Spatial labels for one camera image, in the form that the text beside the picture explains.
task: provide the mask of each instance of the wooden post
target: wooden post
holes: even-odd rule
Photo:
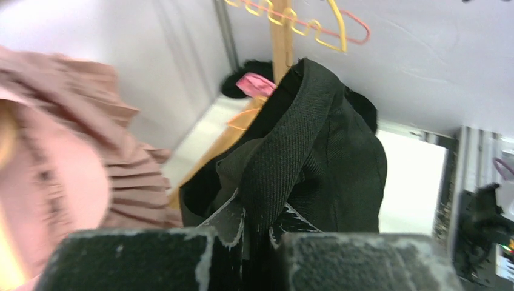
[[[292,0],[272,0],[273,9],[282,13],[286,8],[292,8]],[[273,76],[278,84],[290,66],[293,65],[293,31],[291,23],[283,26],[270,22],[273,47]]]

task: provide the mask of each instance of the pink garment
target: pink garment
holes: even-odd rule
[[[182,226],[160,170],[170,153],[128,132],[138,111],[116,86],[108,65],[0,47],[0,99],[21,127],[0,203],[31,276],[75,230]]]
[[[269,97],[276,89],[275,83],[256,73],[246,73],[236,85],[252,98],[259,95]]]

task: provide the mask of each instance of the clothes hanger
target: clothes hanger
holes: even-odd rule
[[[18,139],[18,125],[10,109],[10,103],[0,100],[0,169],[12,158]]]

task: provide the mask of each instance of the black fabric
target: black fabric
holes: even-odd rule
[[[241,139],[181,187],[184,225],[193,226],[187,213],[206,218],[218,194],[237,186],[251,258],[286,202],[325,232],[378,232],[386,154],[346,93],[331,71],[299,61]]]
[[[346,87],[346,100],[359,113],[373,133],[378,129],[376,107],[368,98]]]
[[[241,99],[247,97],[241,89],[236,86],[236,83],[246,74],[256,73],[259,74],[271,82],[274,82],[273,77],[273,64],[272,62],[261,62],[250,60],[246,61],[242,67],[236,72],[228,75],[221,84],[221,93],[227,97]]]

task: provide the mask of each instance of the gray wall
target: gray wall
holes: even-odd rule
[[[368,96],[380,117],[449,133],[463,124],[514,135],[514,4],[502,0],[337,0],[371,28],[370,41],[346,54],[313,35],[295,35],[295,57],[333,70]],[[336,30],[326,1],[293,1],[299,19]],[[268,20],[227,7],[241,61],[271,59]],[[347,34],[364,30],[346,18]],[[334,43],[331,36],[325,41]]]
[[[114,65],[140,139],[177,146],[230,72],[212,1],[7,0],[0,45]]]

